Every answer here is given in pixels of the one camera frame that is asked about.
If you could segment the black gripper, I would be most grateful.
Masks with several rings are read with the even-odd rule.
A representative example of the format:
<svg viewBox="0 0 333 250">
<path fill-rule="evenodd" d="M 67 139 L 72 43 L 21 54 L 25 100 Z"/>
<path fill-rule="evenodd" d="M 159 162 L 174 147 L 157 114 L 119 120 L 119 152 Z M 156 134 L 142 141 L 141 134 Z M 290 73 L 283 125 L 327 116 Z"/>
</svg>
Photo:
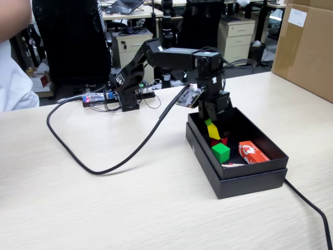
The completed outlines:
<svg viewBox="0 0 333 250">
<path fill-rule="evenodd" d="M 211 79 L 199 78 L 198 89 L 203 90 L 198 98 L 200 119 L 210 119 L 212 122 L 231 121 L 233 119 L 234 108 L 230 100 L 230 93 L 225 91 L 223 74 L 213 76 Z"/>
</svg>

